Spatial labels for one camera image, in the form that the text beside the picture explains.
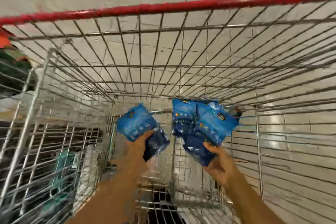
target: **shopping cart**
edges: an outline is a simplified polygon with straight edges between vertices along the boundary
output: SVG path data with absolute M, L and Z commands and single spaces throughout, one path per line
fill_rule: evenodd
M 287 223 L 336 222 L 334 0 L 136 5 L 0 25 L 33 67 L 0 99 L 2 223 L 65 222 L 123 154 L 118 116 L 143 102 L 171 135 L 176 97 L 243 108 L 223 147 L 251 186 Z M 172 223 L 169 213 L 239 223 L 221 187 L 170 140 L 139 184 L 134 220 L 155 211 L 157 222 Z

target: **snack bag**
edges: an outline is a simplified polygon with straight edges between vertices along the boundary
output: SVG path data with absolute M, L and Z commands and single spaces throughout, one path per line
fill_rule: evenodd
M 189 135 L 194 128 L 196 116 L 196 103 L 173 99 L 172 134 L 177 137 Z
M 160 125 L 142 103 L 129 109 L 117 121 L 117 132 L 122 133 L 131 142 L 152 129 L 154 129 L 153 135 L 146 140 L 143 155 L 145 161 L 164 151 L 170 144 Z
M 239 124 L 238 120 L 225 112 L 217 102 L 197 104 L 198 120 L 195 131 L 204 136 L 204 140 L 220 145 Z
M 184 136 L 183 140 L 184 150 L 204 167 L 207 167 L 210 161 L 216 156 L 216 154 L 208 151 L 204 147 L 202 137 L 199 137 L 196 134 Z

